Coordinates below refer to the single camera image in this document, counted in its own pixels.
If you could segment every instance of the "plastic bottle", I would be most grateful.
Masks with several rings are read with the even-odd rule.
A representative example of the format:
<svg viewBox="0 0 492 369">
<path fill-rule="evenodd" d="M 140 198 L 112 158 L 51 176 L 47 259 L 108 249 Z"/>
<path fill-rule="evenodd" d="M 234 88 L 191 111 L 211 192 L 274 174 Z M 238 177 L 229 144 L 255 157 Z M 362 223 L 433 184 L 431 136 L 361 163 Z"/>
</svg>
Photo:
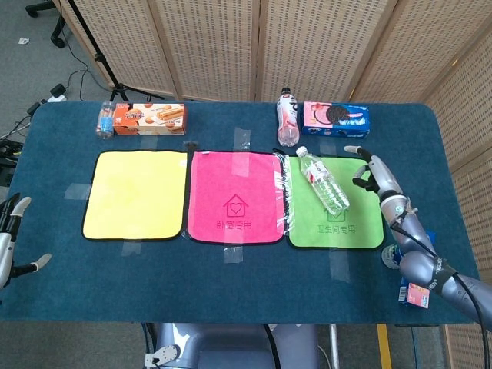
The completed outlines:
<svg viewBox="0 0 492 369">
<path fill-rule="evenodd" d="M 299 167 L 319 197 L 323 206 L 333 215 L 339 215 L 350 206 L 347 195 L 341 190 L 333 175 L 327 170 L 320 158 L 309 154 L 306 147 L 296 150 Z"/>
<path fill-rule="evenodd" d="M 294 146 L 299 142 L 298 102 L 289 87 L 282 88 L 277 101 L 278 142 L 282 146 Z"/>
<path fill-rule="evenodd" d="M 113 115 L 115 113 L 115 107 L 116 104 L 112 101 L 102 103 L 99 112 L 98 125 L 95 129 L 95 133 L 101 138 L 106 139 L 113 137 Z"/>
</svg>

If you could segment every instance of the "gray floor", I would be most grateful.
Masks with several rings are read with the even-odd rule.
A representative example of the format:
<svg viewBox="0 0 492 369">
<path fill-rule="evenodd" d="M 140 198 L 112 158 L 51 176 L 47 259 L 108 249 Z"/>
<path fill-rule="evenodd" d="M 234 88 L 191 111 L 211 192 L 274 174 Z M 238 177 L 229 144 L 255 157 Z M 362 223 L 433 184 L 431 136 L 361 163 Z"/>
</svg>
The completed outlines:
<svg viewBox="0 0 492 369">
<path fill-rule="evenodd" d="M 49 40 L 58 13 L 48 10 L 30 18 L 24 7 L 30 0 L 0 0 L 0 136 L 8 133 L 15 121 L 26 116 L 34 102 L 49 98 L 49 90 L 58 83 L 67 85 L 68 76 L 84 66 L 76 61 L 68 48 L 58 49 Z M 70 31 L 65 28 L 73 52 L 88 62 Z M 19 38 L 29 38 L 19 45 Z M 81 72 L 74 75 L 66 96 L 78 100 Z M 104 101 L 109 93 L 85 76 L 82 97 Z M 129 92 L 134 101 L 145 97 Z M 23 141 L 20 135 L 13 140 Z M 0 188 L 0 198 L 8 189 Z M 329 351 L 328 329 L 319 327 L 319 341 Z M 398 369 L 446 368 L 441 330 L 437 327 L 414 328 L 417 350 L 415 362 L 410 328 L 388 327 L 391 360 Z M 339 355 L 342 368 L 381 367 L 374 325 L 338 327 Z M 0 367 L 5 368 L 140 368 L 144 355 L 144 338 L 136 323 L 82 322 L 0 322 Z M 320 356 L 321 367 L 326 368 Z"/>
</svg>

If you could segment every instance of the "table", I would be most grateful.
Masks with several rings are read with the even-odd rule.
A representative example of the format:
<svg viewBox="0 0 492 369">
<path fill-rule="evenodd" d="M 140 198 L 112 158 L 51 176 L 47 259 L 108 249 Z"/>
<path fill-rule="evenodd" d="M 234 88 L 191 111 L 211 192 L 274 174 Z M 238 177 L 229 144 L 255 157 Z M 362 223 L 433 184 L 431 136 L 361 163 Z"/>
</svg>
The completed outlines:
<svg viewBox="0 0 492 369">
<path fill-rule="evenodd" d="M 64 197 L 72 184 L 91 182 L 102 151 L 184 150 L 183 141 L 196 141 L 204 150 L 232 150 L 234 133 L 236 144 L 249 135 L 252 151 L 280 148 L 272 103 L 190 102 L 184 137 L 112 140 L 95 135 L 100 105 L 45 104 L 35 114 L 11 186 L 11 193 L 32 197 L 15 260 L 30 262 L 45 252 L 53 258 L 39 273 L 14 280 L 0 291 L 1 319 L 238 324 L 468 321 L 436 295 L 428 310 L 399 305 L 401 277 L 382 265 L 381 248 L 299 250 L 284 239 L 273 245 L 244 246 L 243 262 L 225 264 L 222 245 L 186 237 L 141 245 L 85 240 L 81 235 L 85 201 Z M 316 155 L 345 155 L 344 145 L 361 144 L 380 156 L 420 209 L 424 227 L 437 233 L 437 252 L 476 278 L 433 112 L 415 104 L 368 106 L 372 129 L 363 141 L 302 136 L 300 144 Z M 293 148 L 282 149 L 294 153 Z M 388 229 L 386 236 L 385 243 L 392 243 Z"/>
</svg>

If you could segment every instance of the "oreo box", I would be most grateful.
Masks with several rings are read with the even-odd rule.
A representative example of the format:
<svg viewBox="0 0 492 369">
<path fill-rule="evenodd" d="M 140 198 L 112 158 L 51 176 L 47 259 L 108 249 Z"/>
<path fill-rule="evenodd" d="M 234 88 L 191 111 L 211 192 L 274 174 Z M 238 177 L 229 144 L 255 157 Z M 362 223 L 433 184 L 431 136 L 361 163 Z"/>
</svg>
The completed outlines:
<svg viewBox="0 0 492 369">
<path fill-rule="evenodd" d="M 332 102 L 304 103 L 305 135 L 364 138 L 371 123 L 367 107 Z"/>
</svg>

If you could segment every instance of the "wooden screen panel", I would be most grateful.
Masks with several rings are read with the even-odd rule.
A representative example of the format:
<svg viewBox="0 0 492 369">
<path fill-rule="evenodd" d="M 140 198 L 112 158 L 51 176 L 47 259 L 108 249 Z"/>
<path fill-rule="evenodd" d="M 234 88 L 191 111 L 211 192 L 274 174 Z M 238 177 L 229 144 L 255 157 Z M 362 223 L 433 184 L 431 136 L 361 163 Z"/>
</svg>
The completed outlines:
<svg viewBox="0 0 492 369">
<path fill-rule="evenodd" d="M 436 113 L 451 168 L 492 146 L 492 33 L 426 101 Z"/>
<path fill-rule="evenodd" d="M 478 324 L 448 325 L 447 345 L 453 369 L 483 369 L 484 347 Z M 489 347 L 492 337 L 489 335 Z"/>
<path fill-rule="evenodd" d="M 492 13 L 490 0 L 401 1 L 353 101 L 418 101 Z"/>
<path fill-rule="evenodd" d="M 71 6 L 61 0 L 68 17 L 94 58 L 94 49 Z M 175 95 L 164 52 L 145 0 L 77 0 L 99 48 L 119 82 L 144 91 Z"/>
<path fill-rule="evenodd" d="M 257 100 L 274 101 L 285 86 L 299 101 L 342 100 L 385 7 L 393 5 L 262 1 Z"/>
<path fill-rule="evenodd" d="M 183 98 L 254 98 L 259 0 L 149 3 Z"/>
<path fill-rule="evenodd" d="M 492 271 L 492 151 L 454 173 L 453 180 L 478 270 Z"/>
</svg>

